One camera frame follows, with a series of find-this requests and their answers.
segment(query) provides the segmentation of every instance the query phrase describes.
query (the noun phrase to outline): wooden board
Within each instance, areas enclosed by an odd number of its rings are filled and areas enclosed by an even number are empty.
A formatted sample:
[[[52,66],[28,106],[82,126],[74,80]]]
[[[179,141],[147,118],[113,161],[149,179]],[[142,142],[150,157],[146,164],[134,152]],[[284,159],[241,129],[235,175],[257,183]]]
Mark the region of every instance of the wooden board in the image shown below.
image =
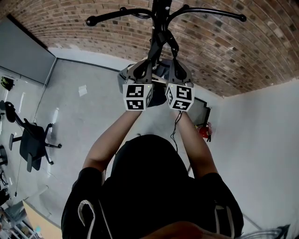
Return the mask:
[[[23,201],[23,204],[33,229],[39,226],[44,239],[62,239],[60,226],[39,213],[30,203]]]

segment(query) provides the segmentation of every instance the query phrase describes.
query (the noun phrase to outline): white cube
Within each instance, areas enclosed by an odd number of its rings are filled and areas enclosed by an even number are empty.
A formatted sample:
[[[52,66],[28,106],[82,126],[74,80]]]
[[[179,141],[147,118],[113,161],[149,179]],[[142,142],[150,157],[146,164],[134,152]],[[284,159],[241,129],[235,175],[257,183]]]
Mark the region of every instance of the white cube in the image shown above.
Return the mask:
[[[126,110],[144,111],[153,97],[152,84],[123,84],[123,100]]]
[[[194,88],[191,87],[169,83],[165,94],[170,109],[188,111],[194,102]]]

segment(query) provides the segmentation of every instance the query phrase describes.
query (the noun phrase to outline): black office chair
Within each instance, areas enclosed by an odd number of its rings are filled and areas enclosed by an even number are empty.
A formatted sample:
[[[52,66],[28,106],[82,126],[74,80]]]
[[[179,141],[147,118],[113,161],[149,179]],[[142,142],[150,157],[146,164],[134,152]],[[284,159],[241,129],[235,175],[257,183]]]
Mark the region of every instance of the black office chair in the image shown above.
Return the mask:
[[[61,148],[62,145],[58,146],[47,144],[45,142],[49,128],[52,124],[48,124],[46,131],[37,124],[31,124],[27,119],[24,119],[25,123],[21,121],[19,116],[15,112],[14,105],[10,102],[0,102],[0,109],[6,112],[6,118],[9,122],[16,122],[19,126],[23,127],[23,135],[21,137],[14,138],[14,135],[10,135],[9,149],[12,150],[13,143],[21,141],[20,144],[20,155],[27,161],[27,171],[31,172],[32,167],[37,171],[41,167],[42,157],[46,157],[48,163],[53,165],[54,162],[49,160],[46,146],[51,148]]]

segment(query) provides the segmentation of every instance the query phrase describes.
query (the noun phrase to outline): red fire extinguisher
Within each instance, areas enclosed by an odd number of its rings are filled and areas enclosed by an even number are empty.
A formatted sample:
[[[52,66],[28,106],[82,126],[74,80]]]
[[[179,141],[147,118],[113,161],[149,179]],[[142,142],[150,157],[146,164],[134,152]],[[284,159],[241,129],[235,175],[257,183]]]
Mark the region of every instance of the red fire extinguisher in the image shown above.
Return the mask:
[[[196,128],[200,135],[207,139],[207,142],[211,142],[211,136],[212,136],[212,125],[210,122],[207,123],[207,126],[201,127],[199,125],[196,125]]]

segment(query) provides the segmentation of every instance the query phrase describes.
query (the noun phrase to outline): brick wall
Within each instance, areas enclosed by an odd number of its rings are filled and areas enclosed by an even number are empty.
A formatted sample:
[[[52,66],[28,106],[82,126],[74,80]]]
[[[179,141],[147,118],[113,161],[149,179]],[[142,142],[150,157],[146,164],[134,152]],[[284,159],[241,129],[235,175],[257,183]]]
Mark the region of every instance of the brick wall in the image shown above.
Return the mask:
[[[299,77],[299,7],[295,0],[174,0],[245,14],[247,22],[185,14],[170,29],[180,45],[179,59],[194,82],[231,96]],[[87,27],[90,15],[126,8],[151,9],[148,0],[2,0],[0,18],[11,13],[48,47],[80,48],[134,61],[147,55],[151,20],[121,17]],[[165,48],[162,57],[170,57]]]

